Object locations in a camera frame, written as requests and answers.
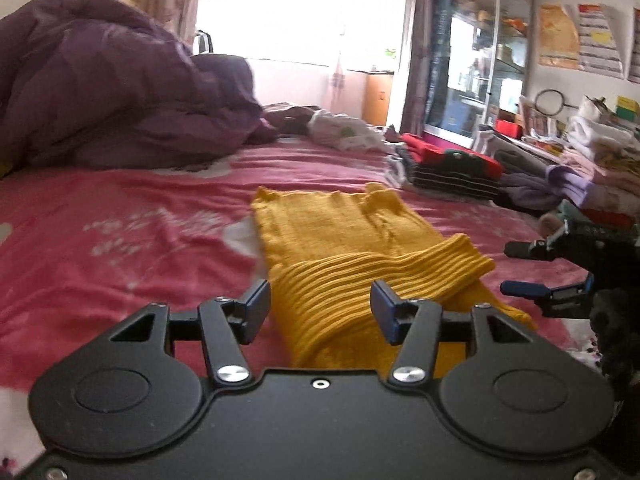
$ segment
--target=screw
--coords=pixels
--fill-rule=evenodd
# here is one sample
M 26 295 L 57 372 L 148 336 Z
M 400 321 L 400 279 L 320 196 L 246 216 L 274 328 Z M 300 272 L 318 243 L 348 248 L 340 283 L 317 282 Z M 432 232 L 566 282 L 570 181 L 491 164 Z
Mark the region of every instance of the screw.
M 316 379 L 315 381 L 313 381 L 311 383 L 311 385 L 316 389 L 316 390 L 325 390 L 329 387 L 331 383 L 329 381 L 327 381 L 326 379 Z
M 394 379 L 401 383 L 419 383 L 427 374 L 416 366 L 401 366 L 394 370 Z
M 574 480 L 596 480 L 597 477 L 598 473 L 586 467 L 575 474 Z
M 243 366 L 227 365 L 216 372 L 218 378 L 225 383 L 239 383 L 249 378 L 249 370 Z
M 62 471 L 62 469 L 52 467 L 47 469 L 47 472 L 44 473 L 44 478 L 46 478 L 46 480 L 66 480 L 68 476 L 64 471 Z

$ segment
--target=wooden cabinet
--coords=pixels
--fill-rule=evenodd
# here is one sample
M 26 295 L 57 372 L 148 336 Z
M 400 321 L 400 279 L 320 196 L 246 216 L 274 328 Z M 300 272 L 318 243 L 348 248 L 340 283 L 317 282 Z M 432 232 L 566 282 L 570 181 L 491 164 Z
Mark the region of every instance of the wooden cabinet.
M 374 126 L 385 126 L 389 112 L 389 96 L 394 75 L 385 72 L 373 72 L 367 75 L 364 109 L 362 119 Z

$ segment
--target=yellow box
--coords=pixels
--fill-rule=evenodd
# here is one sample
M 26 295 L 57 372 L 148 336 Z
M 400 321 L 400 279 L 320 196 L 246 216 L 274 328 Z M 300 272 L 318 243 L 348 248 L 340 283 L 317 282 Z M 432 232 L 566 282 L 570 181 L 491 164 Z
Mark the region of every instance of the yellow box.
M 626 108 L 627 110 L 631 110 L 633 113 L 638 113 L 638 103 L 629 99 L 628 97 L 618 96 L 618 106 L 621 108 Z

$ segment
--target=yellow sweater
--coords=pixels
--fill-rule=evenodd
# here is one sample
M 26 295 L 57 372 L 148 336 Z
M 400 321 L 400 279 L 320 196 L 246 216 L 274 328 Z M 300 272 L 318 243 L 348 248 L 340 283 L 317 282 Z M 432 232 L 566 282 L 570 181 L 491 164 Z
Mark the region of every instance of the yellow sweater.
M 468 312 L 491 303 L 522 322 L 479 281 L 494 263 L 466 235 L 444 239 L 392 190 L 277 192 L 252 203 L 272 288 L 272 312 L 295 367 L 375 368 L 386 374 L 398 348 L 382 337 L 369 309 L 374 280 L 404 298 L 429 298 Z M 464 360 L 465 346 L 442 343 L 436 375 Z

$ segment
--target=bed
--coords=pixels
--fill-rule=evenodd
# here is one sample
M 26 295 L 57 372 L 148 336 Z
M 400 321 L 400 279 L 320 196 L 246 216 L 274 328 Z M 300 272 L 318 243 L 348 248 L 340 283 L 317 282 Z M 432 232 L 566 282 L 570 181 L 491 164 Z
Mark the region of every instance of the bed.
M 385 183 L 385 156 L 353 155 L 302 138 L 243 148 L 199 168 L 178 170 L 31 170 L 0 181 L 0 460 L 16 472 L 42 450 L 26 393 L 46 368 L 152 300 L 174 310 L 224 294 L 238 297 L 266 276 L 250 202 L 258 186 L 276 190 L 360 192 Z M 508 240 L 532 240 L 532 224 L 492 205 L 399 190 L 445 236 L 464 232 L 497 268 L 483 281 L 530 313 L 538 331 L 579 358 L 591 333 L 584 322 L 541 318 L 529 301 L 500 295 L 503 280 L 556 286 L 581 269 L 507 260 Z M 287 366 L 268 319 L 244 348 L 255 372 Z M 197 344 L 177 357 L 204 374 Z

